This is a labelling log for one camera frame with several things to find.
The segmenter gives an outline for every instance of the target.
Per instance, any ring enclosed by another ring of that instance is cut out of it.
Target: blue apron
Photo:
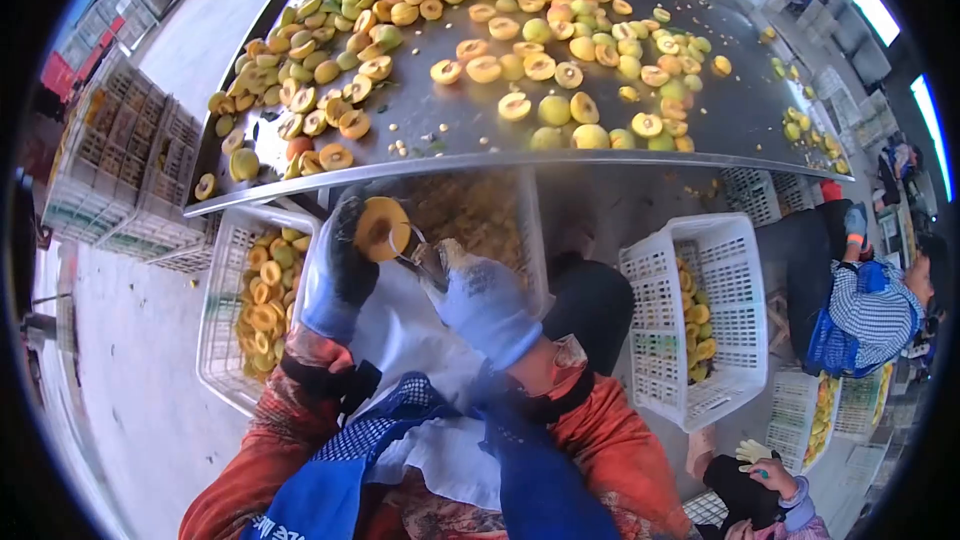
[[[868,260],[860,265],[856,272],[856,289],[858,293],[879,293],[886,290],[890,284],[885,271],[891,265]],[[857,352],[860,341],[852,334],[840,329],[831,317],[831,295],[834,293],[834,281],[830,280],[830,292],[826,294],[826,301],[817,317],[817,325],[810,338],[810,346],[806,352],[806,365],[819,366],[833,377],[846,376],[848,378],[863,378],[870,375],[882,366],[883,363],[872,363],[866,367],[857,366]],[[910,337],[920,329],[917,312],[910,308]]]
[[[482,446],[500,462],[500,503],[510,539],[617,540],[613,516],[553,446],[546,427],[501,417],[502,411],[483,413]],[[404,374],[395,390],[283,483],[267,512],[246,524],[241,540],[351,540],[361,487],[380,454],[428,419],[459,416],[423,373]]]

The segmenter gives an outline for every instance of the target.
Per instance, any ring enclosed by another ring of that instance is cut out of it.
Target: white glove
[[[746,465],[740,465],[739,469],[743,473],[750,470],[751,465],[761,459],[773,459],[774,453],[763,446],[757,440],[740,440],[740,448],[736,449],[736,460],[738,462],[747,462]]]

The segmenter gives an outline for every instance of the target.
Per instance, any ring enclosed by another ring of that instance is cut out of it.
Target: red sleeve
[[[565,394],[581,375],[595,381],[586,400],[552,426],[558,448],[577,463],[587,487],[613,514],[622,538],[632,540],[645,529],[651,535],[686,537],[690,519],[660,440],[630,407],[616,379],[585,372],[586,355],[576,338],[561,342],[554,363],[557,385],[548,395]]]
[[[289,355],[306,366],[343,371],[350,351],[302,326],[287,338]],[[236,538],[270,506],[284,482],[338,431],[340,403],[313,399],[280,367],[267,379],[240,452],[187,508],[179,538]]]

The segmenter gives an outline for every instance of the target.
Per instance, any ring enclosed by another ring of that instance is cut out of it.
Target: concrete floor
[[[206,113],[210,89],[243,40],[252,18],[266,0],[183,0],[135,55],[141,69],[181,101],[196,117]],[[870,177],[868,162],[854,155],[852,169]],[[685,186],[708,190],[716,172],[684,168],[676,178],[662,167],[585,167],[578,188],[582,203],[600,198],[595,258],[615,263],[628,246],[659,229],[670,217],[722,210],[694,198]],[[548,246],[556,238],[557,214],[568,209],[550,190],[569,170],[539,175],[541,207]],[[869,197],[865,181],[845,186],[854,201]],[[876,224],[870,222],[871,230]],[[81,247],[77,272],[79,375],[90,428],[102,469],[123,515],[140,538],[169,538],[189,503],[233,457],[246,418],[204,388],[194,374],[206,279],[191,287],[184,275],[151,268],[127,258]],[[105,315],[116,318],[105,325]],[[772,357],[770,375],[780,365]],[[625,379],[628,363],[618,373]],[[732,454],[739,440],[765,438],[771,391],[721,420],[721,452]],[[684,473],[687,437],[677,426],[642,411],[662,441],[677,473],[682,498],[703,487]],[[846,534],[856,520],[855,507],[866,488],[840,488],[835,472],[853,445],[831,443],[810,474],[818,509],[833,537]]]

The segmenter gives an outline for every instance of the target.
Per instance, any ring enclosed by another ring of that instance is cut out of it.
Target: white cloth
[[[326,253],[329,225],[323,226],[318,250]],[[307,273],[307,296],[316,288],[326,264]],[[363,414],[397,386],[403,374],[419,371],[461,413],[469,408],[467,388],[483,363],[483,355],[450,331],[420,286],[416,274],[394,261],[380,263],[373,294],[360,310],[353,342],[354,363],[367,360],[383,378],[372,398],[353,417]],[[370,482],[395,485],[406,467],[423,474],[430,492],[487,510],[500,510],[500,464],[480,450],[484,424],[469,417],[425,422],[390,444],[370,473]]]

